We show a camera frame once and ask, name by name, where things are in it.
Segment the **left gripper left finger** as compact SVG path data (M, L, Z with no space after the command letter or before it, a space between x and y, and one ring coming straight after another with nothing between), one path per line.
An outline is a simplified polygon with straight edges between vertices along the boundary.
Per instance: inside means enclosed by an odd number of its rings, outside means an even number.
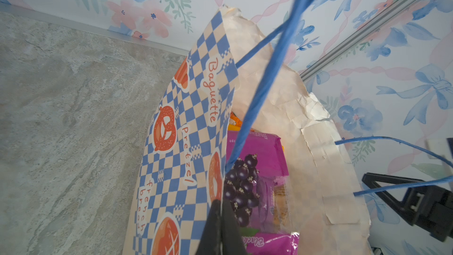
M221 201L211 203L210 212L202 233L196 255L221 254Z

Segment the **yellow mango candy bag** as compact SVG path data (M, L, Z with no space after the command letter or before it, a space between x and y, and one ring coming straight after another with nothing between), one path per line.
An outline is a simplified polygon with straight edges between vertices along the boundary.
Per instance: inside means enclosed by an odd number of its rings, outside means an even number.
M233 112L231 112L230 118L229 118L228 130L238 132L238 131L240 131L242 125L243 125L243 122Z

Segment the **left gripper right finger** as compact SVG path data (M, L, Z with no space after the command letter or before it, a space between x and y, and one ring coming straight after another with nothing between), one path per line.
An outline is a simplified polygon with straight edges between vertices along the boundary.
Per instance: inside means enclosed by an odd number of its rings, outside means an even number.
M227 200L222 202L221 243L223 255L247 255L235 214Z

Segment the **purple grape candy bag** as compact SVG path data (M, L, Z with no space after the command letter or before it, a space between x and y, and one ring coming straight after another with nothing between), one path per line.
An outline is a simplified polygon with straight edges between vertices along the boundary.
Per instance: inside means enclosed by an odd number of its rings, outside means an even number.
M228 165L229 201L249 255L295 255L300 235L290 220L289 169L281 139L251 132L239 157Z

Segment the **blue checkered paper bag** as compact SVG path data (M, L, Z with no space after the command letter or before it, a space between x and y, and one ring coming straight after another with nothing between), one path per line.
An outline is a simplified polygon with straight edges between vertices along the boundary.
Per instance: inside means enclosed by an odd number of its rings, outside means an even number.
M272 47L239 9L222 7L173 76L153 116L123 253L194 255L214 201L236 213L249 255L448 255L453 209L442 165L422 143L453 132L453 0L420 0L372 36L361 59L319 73L311 93L283 66L235 165L238 133Z

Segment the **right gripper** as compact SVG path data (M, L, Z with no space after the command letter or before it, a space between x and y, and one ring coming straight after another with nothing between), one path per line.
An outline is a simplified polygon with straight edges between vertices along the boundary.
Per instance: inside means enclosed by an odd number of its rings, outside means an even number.
M424 186L420 179L365 173L362 182L369 188L363 195L376 194L409 225L429 232L440 242L453 236L453 193L438 186ZM403 190L401 200L391 192Z

